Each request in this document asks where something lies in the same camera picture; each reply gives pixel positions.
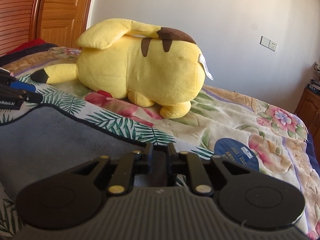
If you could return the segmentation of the grey microfibre towel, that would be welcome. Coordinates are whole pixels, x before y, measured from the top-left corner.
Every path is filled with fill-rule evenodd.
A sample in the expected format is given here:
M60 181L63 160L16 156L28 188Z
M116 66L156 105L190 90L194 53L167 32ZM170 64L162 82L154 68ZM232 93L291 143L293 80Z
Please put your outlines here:
M118 159L144 143L104 133L53 107L1 126L1 184L11 200L31 183L108 155Z

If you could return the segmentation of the dark blue blanket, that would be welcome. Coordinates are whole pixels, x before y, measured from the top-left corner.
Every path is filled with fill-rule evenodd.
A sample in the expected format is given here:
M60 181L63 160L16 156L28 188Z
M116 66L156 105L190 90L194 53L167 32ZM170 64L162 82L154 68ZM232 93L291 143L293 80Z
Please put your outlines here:
M20 51L9 53L8 55L1 56L0 66L3 67L4 65L17 61L25 56L48 51L50 48L54 47L57 47L57 45L52 43L44 43L37 46L32 46L30 48L25 48Z

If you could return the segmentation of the red blanket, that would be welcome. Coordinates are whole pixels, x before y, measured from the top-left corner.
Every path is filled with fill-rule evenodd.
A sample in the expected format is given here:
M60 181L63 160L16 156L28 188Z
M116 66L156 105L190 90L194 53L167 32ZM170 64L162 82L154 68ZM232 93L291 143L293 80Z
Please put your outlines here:
M15 49L7 52L5 55L9 55L9 54L12 54L12 53L15 53L15 52L18 52L18 51L22 51L22 50L25 50L25 49L28 49L28 48L31 48L31 47L34 47L34 46L39 46L39 45L42 45L42 44L45 44L46 41L40 39L40 38L37 38L35 40L31 40L31 41L28 41L18 47L16 47Z

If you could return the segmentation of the palm leaf print cloth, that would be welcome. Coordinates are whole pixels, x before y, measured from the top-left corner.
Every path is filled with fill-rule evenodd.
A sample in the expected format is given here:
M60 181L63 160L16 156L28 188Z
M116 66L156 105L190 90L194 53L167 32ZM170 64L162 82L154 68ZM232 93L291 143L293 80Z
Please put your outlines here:
M47 106L104 133L117 135L122 139L130 139L144 144L150 142L155 146L165 146L173 142L177 148L193 150L203 159L207 159L213 154L211 150L202 146L178 139L151 126L100 108L53 86L38 84L36 89L43 95L42 102L40 104L25 102L19 110L1 110L1 126L21 118L32 110ZM9 198L1 184L1 236L7 239L14 237L22 226L22 221L16 211L15 200Z

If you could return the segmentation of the dark blue paper cup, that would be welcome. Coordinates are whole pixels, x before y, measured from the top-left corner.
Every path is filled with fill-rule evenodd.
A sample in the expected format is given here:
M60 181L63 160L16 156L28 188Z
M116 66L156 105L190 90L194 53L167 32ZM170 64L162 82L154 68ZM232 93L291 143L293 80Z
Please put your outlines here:
M214 145L214 153L253 170L259 170L256 155L242 142L231 138L221 138Z

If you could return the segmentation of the slatted wooden wardrobe door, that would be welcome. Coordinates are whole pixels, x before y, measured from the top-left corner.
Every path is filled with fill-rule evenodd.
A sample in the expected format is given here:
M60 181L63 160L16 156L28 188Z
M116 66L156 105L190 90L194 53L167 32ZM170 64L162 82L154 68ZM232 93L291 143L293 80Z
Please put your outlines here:
M1 0L1 55L29 41L34 0Z

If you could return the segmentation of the wooden panel door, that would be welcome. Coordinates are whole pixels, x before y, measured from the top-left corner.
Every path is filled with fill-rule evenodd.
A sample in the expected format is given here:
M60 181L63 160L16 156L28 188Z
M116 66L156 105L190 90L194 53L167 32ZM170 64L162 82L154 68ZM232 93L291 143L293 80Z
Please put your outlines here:
M38 0L35 38L76 48L87 25L91 0Z

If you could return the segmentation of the floral bed quilt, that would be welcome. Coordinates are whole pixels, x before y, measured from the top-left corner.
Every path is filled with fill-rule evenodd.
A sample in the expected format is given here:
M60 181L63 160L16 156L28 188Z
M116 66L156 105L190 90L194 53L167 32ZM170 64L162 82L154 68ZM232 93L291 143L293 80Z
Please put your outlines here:
M41 83L30 79L32 72L73 63L78 55L77 49L54 47L3 68L36 88ZM191 193L181 174L168 186L167 145L153 144L151 172L135 175L130 193L110 196L110 162L125 154L101 155L23 188L15 199L23 226L8 239L319 239L319 165L312 137L296 115L206 86L185 117L170 120L157 106L140 108L78 82L53 87L211 150L203 159L173 143L177 152L199 156L214 194ZM221 138L252 150L259 170L215 154Z

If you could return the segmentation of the yellow Pikachu plush toy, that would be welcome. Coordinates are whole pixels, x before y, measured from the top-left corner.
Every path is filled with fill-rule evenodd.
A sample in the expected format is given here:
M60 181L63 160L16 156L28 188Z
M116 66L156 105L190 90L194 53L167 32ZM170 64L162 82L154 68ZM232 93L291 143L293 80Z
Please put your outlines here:
M205 79L212 78L194 39L174 28L111 18L88 28L76 44L82 50L75 63L44 67L31 79L78 80L139 107L160 105L163 118L177 119L190 111Z

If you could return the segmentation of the wooden side cabinet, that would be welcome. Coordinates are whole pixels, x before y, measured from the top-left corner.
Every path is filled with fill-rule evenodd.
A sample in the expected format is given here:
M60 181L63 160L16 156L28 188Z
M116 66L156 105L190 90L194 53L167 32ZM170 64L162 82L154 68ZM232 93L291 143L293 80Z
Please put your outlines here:
M305 88L295 110L313 137L315 148L319 148L319 95Z

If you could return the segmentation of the stack of books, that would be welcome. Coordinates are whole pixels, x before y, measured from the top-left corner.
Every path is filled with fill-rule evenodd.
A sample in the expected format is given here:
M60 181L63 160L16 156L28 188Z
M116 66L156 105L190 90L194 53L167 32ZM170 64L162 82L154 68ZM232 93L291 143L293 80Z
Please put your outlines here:
M315 79L311 79L309 84L313 87L313 89L316 89L316 90L320 89L320 83Z

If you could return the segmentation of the white wall switch socket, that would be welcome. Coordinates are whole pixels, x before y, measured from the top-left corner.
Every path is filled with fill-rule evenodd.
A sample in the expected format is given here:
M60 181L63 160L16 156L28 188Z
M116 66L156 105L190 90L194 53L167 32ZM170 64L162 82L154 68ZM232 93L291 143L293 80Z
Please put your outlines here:
M262 36L260 39L260 45L262 45L272 51L276 51L278 44L276 42L272 41L271 39Z

